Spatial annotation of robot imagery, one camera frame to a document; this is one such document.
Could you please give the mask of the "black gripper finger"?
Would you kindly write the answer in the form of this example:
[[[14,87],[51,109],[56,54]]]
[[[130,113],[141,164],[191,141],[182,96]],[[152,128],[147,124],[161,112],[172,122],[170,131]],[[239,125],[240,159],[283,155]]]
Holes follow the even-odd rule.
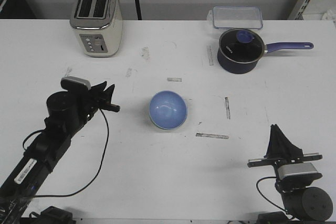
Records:
[[[95,86],[92,86],[91,89],[89,90],[90,96],[93,97],[93,98],[99,98],[99,97],[103,96],[106,86],[107,86],[106,81],[104,81],[100,84],[97,84]]]
[[[111,85],[108,88],[106,88],[101,95],[101,102],[107,105],[111,104],[111,99],[112,99],[112,95],[115,89],[115,85]]]
[[[275,151],[278,157],[303,157],[302,149],[292,144],[277,124],[275,130]]]
[[[272,124],[270,126],[269,143],[264,158],[275,158],[277,155],[277,127],[277,124]]]

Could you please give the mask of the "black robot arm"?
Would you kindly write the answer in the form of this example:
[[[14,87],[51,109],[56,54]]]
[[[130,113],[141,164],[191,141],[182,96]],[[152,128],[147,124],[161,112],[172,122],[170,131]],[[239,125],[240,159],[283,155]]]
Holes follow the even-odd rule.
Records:
[[[322,177],[312,162],[322,158],[319,153],[304,154],[278,125],[271,125],[266,155],[249,160],[247,166],[273,167],[275,189],[281,195],[283,206],[279,211],[259,214],[256,222],[329,223],[333,213],[332,199],[326,191],[311,185]]]
[[[98,110],[119,112],[112,104],[114,85],[91,86],[89,81],[64,77],[63,91],[48,97],[45,128],[25,149],[23,158],[1,185],[1,223],[18,223],[47,176],[70,147],[72,137]]]

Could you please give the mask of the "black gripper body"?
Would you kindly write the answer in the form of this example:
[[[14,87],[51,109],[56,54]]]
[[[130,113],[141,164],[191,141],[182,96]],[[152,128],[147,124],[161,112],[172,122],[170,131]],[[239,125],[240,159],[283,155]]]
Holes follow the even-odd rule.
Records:
[[[101,97],[91,97],[89,94],[89,90],[75,88],[67,91],[76,97],[79,116],[84,122],[90,121],[98,110],[106,110],[112,112],[120,111],[119,105],[112,103],[110,105],[107,105],[101,102]]]
[[[249,168],[261,167],[261,166],[272,166],[275,172],[276,182],[275,188],[280,193],[290,193],[294,190],[303,189],[310,186],[315,180],[322,178],[322,174],[318,171],[316,174],[310,175],[299,175],[286,177],[280,179],[278,176],[278,168],[282,165],[288,165],[292,163],[312,163],[313,161],[318,161],[322,159],[322,155],[319,153],[309,153],[304,154],[303,157],[292,157],[289,160],[284,158],[260,158],[260,159],[250,159],[247,163]]]

